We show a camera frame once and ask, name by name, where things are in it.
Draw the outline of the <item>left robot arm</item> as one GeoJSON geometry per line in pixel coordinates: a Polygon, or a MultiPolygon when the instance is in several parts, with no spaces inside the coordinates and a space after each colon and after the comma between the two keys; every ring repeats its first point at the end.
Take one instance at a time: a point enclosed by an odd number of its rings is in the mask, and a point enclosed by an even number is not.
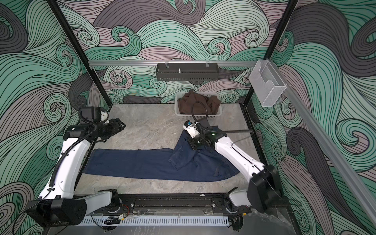
{"type": "Polygon", "coordinates": [[[61,154],[49,183],[38,199],[29,201],[25,208],[25,213],[43,228],[78,225],[85,216],[99,209],[117,213],[121,207],[117,190],[75,199],[74,189],[92,143],[107,141],[126,125],[118,118],[109,119],[108,111],[100,107],[81,108],[78,116],[79,124],[70,125],[64,133],[61,154]]]}

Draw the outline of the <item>blue denim trousers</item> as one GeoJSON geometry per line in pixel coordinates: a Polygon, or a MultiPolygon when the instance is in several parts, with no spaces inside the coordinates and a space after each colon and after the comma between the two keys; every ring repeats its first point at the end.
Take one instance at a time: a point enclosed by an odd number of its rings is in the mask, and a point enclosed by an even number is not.
{"type": "Polygon", "coordinates": [[[192,149],[186,131],[174,149],[95,149],[85,174],[136,179],[216,182],[239,174],[239,170],[214,149],[192,149]]]}

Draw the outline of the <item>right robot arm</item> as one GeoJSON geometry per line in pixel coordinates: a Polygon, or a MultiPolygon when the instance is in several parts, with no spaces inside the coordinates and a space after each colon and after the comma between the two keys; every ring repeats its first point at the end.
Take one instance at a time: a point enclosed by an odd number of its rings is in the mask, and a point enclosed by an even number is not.
{"type": "Polygon", "coordinates": [[[278,171],[274,166],[265,165],[252,158],[228,136],[234,133],[253,134],[254,131],[249,129],[221,130],[218,126],[211,126],[207,109],[203,118],[196,118],[194,114],[196,104],[205,107],[200,101],[193,103],[191,115],[194,121],[184,123],[184,130],[189,134],[188,141],[191,148],[197,150],[201,147],[209,147],[215,150],[236,167],[248,182],[248,189],[233,189],[227,193],[228,211],[234,213],[238,208],[245,206],[252,207],[260,213],[266,212],[269,205],[282,196],[282,183],[278,171]]]}

